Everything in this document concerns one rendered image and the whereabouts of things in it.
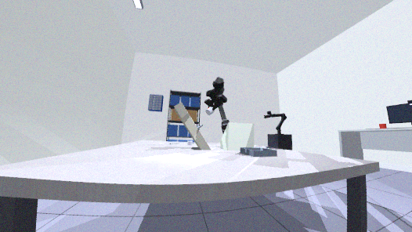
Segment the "pale cream panel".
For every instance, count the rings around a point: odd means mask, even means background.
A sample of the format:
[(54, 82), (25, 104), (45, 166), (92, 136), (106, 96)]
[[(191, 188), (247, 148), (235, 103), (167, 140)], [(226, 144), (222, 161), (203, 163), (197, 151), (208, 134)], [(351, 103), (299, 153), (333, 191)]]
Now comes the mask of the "pale cream panel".
[(205, 141), (204, 137), (201, 135), (201, 132), (193, 122), (193, 119), (190, 117), (186, 108), (183, 106), (182, 102), (174, 106), (175, 112), (179, 116), (180, 120), (186, 127), (188, 133), (191, 135), (193, 141), (200, 150), (211, 150)]

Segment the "light blue square tray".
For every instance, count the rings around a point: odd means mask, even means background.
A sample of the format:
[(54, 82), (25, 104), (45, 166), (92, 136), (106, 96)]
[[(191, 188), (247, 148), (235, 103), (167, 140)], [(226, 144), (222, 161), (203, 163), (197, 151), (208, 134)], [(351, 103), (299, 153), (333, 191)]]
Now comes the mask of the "light blue square tray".
[(264, 147), (240, 147), (240, 153), (251, 155), (253, 157), (277, 156), (277, 150)]

